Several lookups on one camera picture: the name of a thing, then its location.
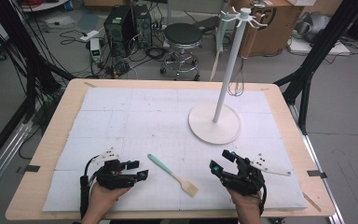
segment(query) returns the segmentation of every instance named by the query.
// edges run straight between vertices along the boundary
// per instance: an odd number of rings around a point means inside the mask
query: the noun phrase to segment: round base
[[[241,134],[241,119],[229,106],[223,105],[219,120],[214,123],[216,103],[194,106],[188,116],[191,131],[201,140],[215,144],[228,144]]]

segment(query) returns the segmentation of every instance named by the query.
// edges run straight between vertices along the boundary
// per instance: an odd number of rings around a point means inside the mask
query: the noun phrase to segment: chair
[[[198,58],[186,49],[193,49],[201,44],[202,32],[199,28],[187,23],[174,23],[164,30],[164,39],[171,48],[178,49],[165,56],[160,73],[165,74],[166,68],[176,71],[176,79],[179,80],[181,73],[195,70],[195,81],[200,80]]]

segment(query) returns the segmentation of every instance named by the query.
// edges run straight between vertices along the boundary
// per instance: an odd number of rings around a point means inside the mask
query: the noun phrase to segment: caster wheel
[[[195,75],[193,80],[194,81],[200,81],[200,75]]]

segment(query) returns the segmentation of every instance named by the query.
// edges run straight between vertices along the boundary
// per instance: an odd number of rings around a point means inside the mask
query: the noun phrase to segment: table
[[[70,82],[62,100],[43,136],[30,165],[40,166],[37,173],[27,172],[8,209],[9,220],[80,219],[76,213],[42,212],[49,184],[57,160],[65,146],[69,131],[82,105],[88,88],[150,88],[218,90],[220,82],[185,82],[154,80],[93,80],[74,79]],[[320,177],[310,177],[309,170],[316,170],[295,121],[282,98],[279,88],[273,84],[245,84],[247,91],[263,91],[275,118],[290,160],[295,168],[300,186],[307,199],[307,208],[301,210],[277,209],[265,211],[263,217],[331,217],[335,208]],[[216,218],[235,217],[235,210],[214,211],[155,211],[115,212],[106,218]]]

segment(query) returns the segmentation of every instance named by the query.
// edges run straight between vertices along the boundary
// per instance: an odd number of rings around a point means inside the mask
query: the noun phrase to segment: cardboard box
[[[231,5],[237,11],[240,11],[242,7],[251,7],[252,15],[257,12],[265,14],[265,17],[261,18],[260,23],[267,24],[268,26],[257,30],[249,56],[282,53],[304,9],[304,7],[292,6],[286,0],[269,0],[265,2],[268,3],[267,7],[252,7],[247,0],[231,0]],[[239,52],[239,55],[242,57],[246,57],[245,51],[249,48],[250,29],[253,29],[253,27],[247,25],[243,33]]]
[[[129,6],[131,0],[84,0],[84,5],[93,9],[111,9],[113,6]]]

